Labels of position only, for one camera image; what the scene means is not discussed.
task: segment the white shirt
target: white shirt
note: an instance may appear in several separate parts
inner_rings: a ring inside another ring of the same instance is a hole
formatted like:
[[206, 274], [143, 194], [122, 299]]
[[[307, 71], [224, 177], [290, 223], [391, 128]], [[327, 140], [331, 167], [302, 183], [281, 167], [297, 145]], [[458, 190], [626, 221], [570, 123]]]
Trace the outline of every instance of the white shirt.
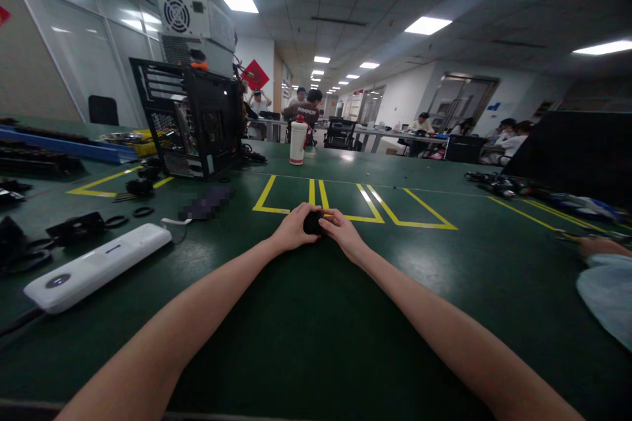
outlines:
[[497, 145], [505, 148], [505, 156], [512, 157], [515, 155], [515, 152], [518, 151], [518, 148], [525, 142], [529, 135], [518, 135], [510, 139], [506, 139], [505, 141], [501, 141], [500, 143], [496, 142]]
[[415, 120], [411, 126], [408, 127], [408, 130], [416, 131], [416, 130], [424, 130], [426, 133], [434, 133], [435, 129], [430, 125], [428, 119], [422, 124], [419, 123], [419, 120]]
[[272, 101], [267, 101], [263, 98], [263, 96], [261, 96], [261, 100], [257, 102], [257, 99], [252, 97], [248, 105], [255, 114], [259, 115], [259, 112], [267, 112], [270, 109]]

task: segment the cable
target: cable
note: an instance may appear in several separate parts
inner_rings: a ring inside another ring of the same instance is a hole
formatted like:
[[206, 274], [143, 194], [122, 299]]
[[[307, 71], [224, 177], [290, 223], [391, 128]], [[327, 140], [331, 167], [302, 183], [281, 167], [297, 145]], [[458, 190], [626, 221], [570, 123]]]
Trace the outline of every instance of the cable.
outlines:
[[27, 325], [33, 319], [37, 319], [42, 314], [44, 314], [43, 309], [35, 307], [31, 310], [26, 311], [24, 314], [19, 316], [13, 323], [3, 329], [0, 329], [0, 337], [4, 337], [7, 334], [11, 334], [12, 332], [17, 331], [17, 329]]

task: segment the tabletop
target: tabletop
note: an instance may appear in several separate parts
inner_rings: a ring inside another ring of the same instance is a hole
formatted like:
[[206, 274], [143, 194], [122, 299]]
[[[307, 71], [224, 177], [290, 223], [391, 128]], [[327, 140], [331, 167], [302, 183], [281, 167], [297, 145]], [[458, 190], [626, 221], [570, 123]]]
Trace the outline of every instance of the tabletop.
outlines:
[[[70, 310], [0, 339], [1, 400], [68, 401], [164, 304], [268, 237], [289, 209], [312, 201], [352, 218], [375, 251], [494, 332], [588, 420], [632, 418], [632, 359], [579, 298], [575, 281], [585, 265], [576, 248], [552, 234], [573, 224], [526, 201], [490, 199], [463, 179], [467, 171], [489, 171], [484, 166], [322, 148], [307, 148], [305, 164], [292, 166], [287, 145], [250, 143], [268, 162], [219, 174], [235, 194], [215, 218], [194, 222], [184, 242]], [[130, 216], [139, 203], [68, 191], [132, 167], [91, 164], [76, 182], [30, 180], [28, 200], [1, 214], [32, 239], [92, 211]], [[120, 191], [126, 179], [97, 186]], [[140, 224], [176, 218], [213, 185], [173, 179], [156, 189], [152, 215], [55, 249], [44, 268], [0, 279], [0, 326], [31, 307], [22, 294], [28, 282]], [[328, 239], [262, 271], [185, 369], [169, 410], [306, 420], [492, 419]]]

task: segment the black chair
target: black chair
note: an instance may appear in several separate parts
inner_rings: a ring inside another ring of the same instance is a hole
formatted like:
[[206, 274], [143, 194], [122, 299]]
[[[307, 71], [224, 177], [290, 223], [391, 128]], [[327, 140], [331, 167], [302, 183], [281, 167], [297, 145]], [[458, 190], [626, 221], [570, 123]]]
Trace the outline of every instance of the black chair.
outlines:
[[90, 113], [91, 123], [117, 126], [119, 124], [117, 102], [112, 97], [101, 97], [100, 95], [89, 96], [88, 112]]
[[339, 117], [329, 118], [329, 129], [325, 134], [325, 148], [353, 151], [356, 123]]

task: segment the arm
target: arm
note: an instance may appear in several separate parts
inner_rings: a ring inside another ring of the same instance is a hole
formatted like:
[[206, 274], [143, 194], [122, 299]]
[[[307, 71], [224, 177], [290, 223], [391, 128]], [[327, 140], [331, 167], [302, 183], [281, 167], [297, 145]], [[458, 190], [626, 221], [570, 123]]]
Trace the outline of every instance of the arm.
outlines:
[[372, 251], [339, 210], [319, 223], [344, 254], [400, 308], [448, 368], [496, 419], [582, 420], [542, 378], [466, 313], [412, 280]]
[[303, 232], [302, 203], [276, 232], [185, 289], [162, 308], [58, 415], [58, 421], [160, 420], [180, 374], [260, 271], [281, 253], [318, 240]]

